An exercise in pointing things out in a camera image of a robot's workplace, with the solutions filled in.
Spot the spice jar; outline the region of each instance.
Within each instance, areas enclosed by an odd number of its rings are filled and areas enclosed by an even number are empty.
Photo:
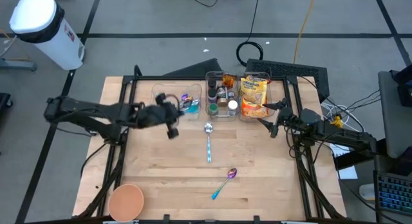
[[[207,81],[207,85],[209,87],[209,89],[216,89],[216,80],[214,79],[210,79]]]
[[[236,102],[235,100],[231,100],[228,104],[227,114],[231,116],[236,115],[237,109],[238,109],[238,102]]]
[[[218,105],[211,104],[209,105],[209,115],[217,115],[219,112]]]
[[[211,104],[216,103],[217,94],[218,94],[218,92],[214,88],[211,88],[211,89],[208,90],[207,100],[209,101],[209,103],[211,103]]]
[[[226,88],[224,86],[218,87],[218,92],[217,92],[217,102],[218,106],[225,107],[227,106],[227,94],[226,94]]]
[[[229,99],[229,101],[234,100],[234,91],[228,91],[227,98]]]

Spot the blue spoon handle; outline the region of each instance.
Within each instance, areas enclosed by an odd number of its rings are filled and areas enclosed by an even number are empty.
[[[223,188],[223,186],[226,185],[226,182],[227,182],[227,181],[229,181],[229,178],[227,178],[227,179],[225,180],[225,182],[223,182],[223,184],[220,185],[219,189],[218,189],[216,192],[214,192],[214,194],[212,194],[212,199],[213,199],[213,200],[215,200],[216,197],[219,195],[219,192],[221,191],[221,189]]]

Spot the snack bag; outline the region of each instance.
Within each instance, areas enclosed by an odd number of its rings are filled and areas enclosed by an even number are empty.
[[[235,81],[236,81],[236,76],[223,73],[222,84],[226,86],[228,89],[233,87],[233,84]]]
[[[241,78],[240,93],[242,98],[257,105],[264,104],[266,101],[267,84],[267,80],[256,80],[256,78],[249,76]]]
[[[254,104],[242,99],[240,113],[246,117],[265,117],[268,115],[268,109],[264,106]]]

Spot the gray floor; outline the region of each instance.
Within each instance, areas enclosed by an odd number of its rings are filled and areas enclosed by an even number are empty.
[[[82,33],[94,0],[56,0],[66,19]],[[212,3],[214,0],[202,0]],[[8,20],[17,0],[0,0],[0,28],[10,33]],[[90,33],[248,33],[256,0],[219,0],[206,8],[192,0],[100,0]],[[412,33],[412,0],[383,0],[398,33]],[[298,33],[310,0],[260,0],[256,33]],[[305,33],[390,33],[376,0],[316,0]],[[76,72],[70,96],[98,102],[104,78],[132,74],[138,64],[144,75],[163,75],[210,58],[222,69],[244,70],[235,49],[244,38],[88,38],[84,65]],[[265,59],[292,62],[294,38],[255,38]],[[407,51],[412,40],[402,39]],[[0,127],[0,223],[13,223],[42,149],[48,124],[42,113],[48,97],[61,94],[67,71],[60,69],[30,44],[19,43],[34,60],[36,72],[0,70],[0,91],[11,93],[15,106]],[[15,45],[6,58],[23,56]],[[253,48],[243,59],[258,58]],[[331,97],[349,105],[378,88],[377,72],[405,67],[393,38],[302,39],[299,64],[328,68]],[[379,103],[354,115],[368,132],[384,137]],[[62,125],[80,131],[71,125]],[[27,221],[71,216],[79,185],[79,171],[89,138],[57,133],[33,198]],[[352,189],[371,183],[371,163],[357,166],[359,180]],[[348,216],[373,221],[374,213],[342,188]]]

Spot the clear plastic bin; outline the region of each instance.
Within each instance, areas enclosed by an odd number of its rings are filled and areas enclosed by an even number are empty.
[[[236,117],[239,115],[240,113],[240,108],[239,108],[239,103],[238,103],[238,108],[236,109],[236,112],[234,112],[233,115],[229,114],[229,109],[228,107],[218,107],[218,114],[217,115],[213,115],[211,114],[211,112],[209,111],[209,106],[210,106],[210,102],[208,99],[208,91],[209,91],[209,81],[210,80],[215,80],[216,81],[216,87],[218,87],[219,85],[222,84],[222,76],[223,76],[222,71],[210,71],[206,74],[205,77],[205,83],[206,83],[206,92],[205,92],[205,100],[206,100],[206,106],[205,106],[205,110],[206,113],[210,116],[211,120],[213,121],[234,121],[236,119]],[[238,76],[236,76],[236,80],[234,81],[233,84],[233,88],[230,88],[230,91],[233,91],[235,93],[235,97],[234,100],[237,102],[239,99],[239,78]]]
[[[180,117],[181,120],[197,120],[200,116],[201,111],[201,86],[199,84],[193,84],[190,86],[176,86],[176,85],[168,85],[168,84],[155,84],[152,87],[152,98],[155,101],[157,94],[165,93],[176,95],[179,99],[180,104],[183,104],[182,96],[184,94],[188,94],[188,96],[193,97],[193,101],[198,100],[199,104],[198,107],[191,106],[189,109],[185,110],[185,115]],[[168,98],[170,102],[176,104],[176,100],[174,98]]]
[[[260,79],[270,79],[269,74],[264,73],[264,72],[246,72],[242,77],[245,78],[248,75],[252,75],[253,77],[257,77],[257,78],[260,78]],[[239,77],[238,91],[240,91],[240,87],[241,87],[240,78],[242,78],[242,77]],[[266,98],[267,98],[267,103],[268,104],[272,103],[272,95],[271,95],[271,92],[270,92],[270,84],[267,85]],[[242,100],[241,96],[239,96],[238,97],[239,110],[240,110],[240,107],[241,107],[241,102],[242,102],[241,100]],[[267,110],[268,110],[268,113],[264,117],[248,117],[248,116],[244,116],[241,113],[239,113],[239,119],[243,122],[257,122],[258,121],[257,118],[271,117],[272,115],[275,114],[274,110],[272,110],[272,109],[267,109]]]

